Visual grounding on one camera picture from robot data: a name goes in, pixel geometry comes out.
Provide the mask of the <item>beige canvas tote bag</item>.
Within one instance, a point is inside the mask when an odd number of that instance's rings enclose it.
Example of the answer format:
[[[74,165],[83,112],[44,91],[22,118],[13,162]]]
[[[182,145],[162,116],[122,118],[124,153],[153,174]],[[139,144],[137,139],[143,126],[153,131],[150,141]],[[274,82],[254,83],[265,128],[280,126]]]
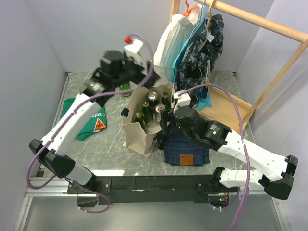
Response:
[[[151,154],[157,143],[157,133],[161,131],[161,127],[159,122],[154,119],[152,124],[142,129],[141,125],[135,123],[134,120],[136,113],[142,110],[142,103],[148,99],[147,95],[151,91],[158,93],[159,100],[161,100],[165,91],[168,92],[169,100],[175,93],[174,84],[171,82],[151,89],[138,87],[132,93],[127,106],[122,111],[122,128],[126,135],[124,146],[146,157]]]

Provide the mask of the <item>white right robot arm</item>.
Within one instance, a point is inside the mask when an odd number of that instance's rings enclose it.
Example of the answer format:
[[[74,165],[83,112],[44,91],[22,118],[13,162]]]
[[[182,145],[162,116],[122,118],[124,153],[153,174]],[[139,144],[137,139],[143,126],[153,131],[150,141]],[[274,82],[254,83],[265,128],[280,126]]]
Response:
[[[191,141],[205,148],[230,155],[247,164],[251,169],[233,170],[217,167],[212,174],[212,189],[221,192],[225,188],[248,186],[252,190],[263,189],[266,194],[280,200],[288,199],[298,158],[274,154],[241,138],[230,127],[214,120],[202,118],[189,106],[160,112],[162,133],[180,131]]]

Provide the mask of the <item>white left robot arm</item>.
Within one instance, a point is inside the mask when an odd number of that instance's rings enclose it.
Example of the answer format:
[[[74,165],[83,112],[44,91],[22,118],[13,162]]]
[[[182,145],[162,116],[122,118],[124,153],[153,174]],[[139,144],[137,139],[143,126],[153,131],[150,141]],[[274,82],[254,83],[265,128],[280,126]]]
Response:
[[[137,57],[138,53],[106,51],[100,67],[82,84],[65,115],[47,135],[29,144],[35,158],[54,176],[79,184],[84,193],[97,190],[96,176],[70,158],[68,148],[89,119],[117,93],[116,88],[129,82],[150,88],[160,78],[151,61],[144,68]]]

